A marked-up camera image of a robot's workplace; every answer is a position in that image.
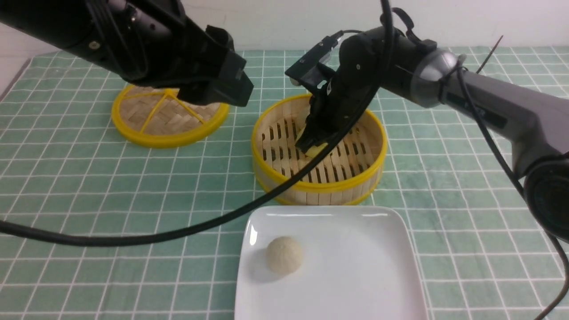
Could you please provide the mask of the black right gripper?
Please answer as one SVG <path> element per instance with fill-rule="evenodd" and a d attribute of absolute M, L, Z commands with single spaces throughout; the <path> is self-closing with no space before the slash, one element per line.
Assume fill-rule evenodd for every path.
<path fill-rule="evenodd" d="M 317 146 L 321 152 L 354 118 L 363 102 L 370 102 L 383 81 L 385 34 L 356 34 L 344 40 L 339 49 L 339 66 L 319 93 L 311 110 L 311 124 L 317 135 L 305 126 L 300 148 Z"/>

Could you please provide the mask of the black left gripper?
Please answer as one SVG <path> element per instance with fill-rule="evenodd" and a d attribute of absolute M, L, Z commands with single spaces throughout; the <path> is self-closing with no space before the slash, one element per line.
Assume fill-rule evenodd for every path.
<path fill-rule="evenodd" d="M 199 39 L 191 40 L 189 49 L 177 97 L 195 105 L 246 107 L 254 85 L 244 70 L 247 61 L 236 53 L 229 32 L 207 25 Z"/>

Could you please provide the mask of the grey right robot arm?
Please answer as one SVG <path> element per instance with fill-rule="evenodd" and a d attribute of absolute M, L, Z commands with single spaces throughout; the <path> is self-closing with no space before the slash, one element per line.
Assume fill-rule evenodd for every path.
<path fill-rule="evenodd" d="M 400 8 L 393 8 L 406 31 L 394 30 L 389 66 L 385 58 L 388 24 L 359 32 L 340 45 L 339 67 L 333 70 L 321 59 L 343 34 L 325 37 L 286 70 L 296 86 L 313 94 L 305 129 L 296 147 L 307 152 L 329 142 L 348 121 L 358 118 L 356 108 L 376 93 L 373 82 L 421 107 L 447 105 L 474 118 L 510 141 L 514 180 L 524 178 L 522 196 L 538 224 L 567 242 L 568 227 L 568 100 L 502 80 L 466 71 L 463 57 L 419 39 L 414 23 Z"/>

